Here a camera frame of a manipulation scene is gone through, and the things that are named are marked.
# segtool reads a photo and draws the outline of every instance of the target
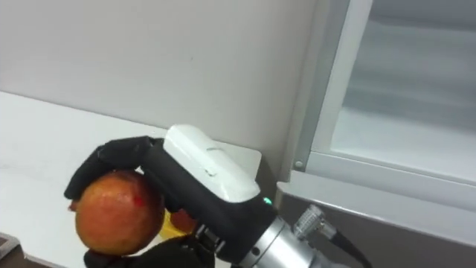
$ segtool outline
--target robotic arm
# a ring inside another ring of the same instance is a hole
[[[164,196],[167,210],[183,208],[199,221],[193,242],[221,260],[242,268],[336,265],[305,240],[315,229],[331,238],[337,234],[317,207],[291,229],[264,201],[254,178],[192,126],[173,126],[165,138],[126,138],[99,146],[71,178],[65,197],[79,200],[105,173],[139,167],[150,187]]]

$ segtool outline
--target white wall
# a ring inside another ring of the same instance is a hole
[[[2,0],[0,90],[262,151],[274,175],[315,0]]]

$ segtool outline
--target red fruit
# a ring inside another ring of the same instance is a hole
[[[76,204],[76,231],[90,249],[130,255],[143,249],[164,222],[164,203],[144,178],[119,170],[90,184]]]
[[[170,215],[170,222],[178,230],[191,233],[196,226],[196,220],[192,219],[185,210],[181,209]]]

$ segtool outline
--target white countertop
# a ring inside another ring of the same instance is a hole
[[[93,149],[114,138],[161,137],[166,130],[0,92],[0,232],[17,237],[27,256],[56,267],[83,268],[63,191]],[[220,143],[252,177],[261,154]],[[221,261],[216,267],[229,264]]]

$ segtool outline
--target black robotic finger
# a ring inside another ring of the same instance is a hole
[[[65,197],[70,200],[79,200],[84,190],[97,178],[114,170],[114,166],[100,160],[99,152],[103,146],[99,146],[74,172],[65,190]]]
[[[215,255],[203,248],[195,237],[169,239],[137,258],[130,268],[214,268]]]
[[[104,255],[88,250],[84,254],[84,264],[87,268],[130,268],[138,257],[118,257]]]
[[[117,169],[136,169],[154,143],[155,139],[148,136],[112,140],[104,144],[98,156]]]
[[[65,197],[79,200],[84,190],[97,178],[116,169],[136,169],[155,140],[142,136],[112,140],[99,146],[72,176]]]
[[[169,239],[134,257],[103,255],[91,250],[84,255],[88,268],[214,268],[215,256],[193,236]]]

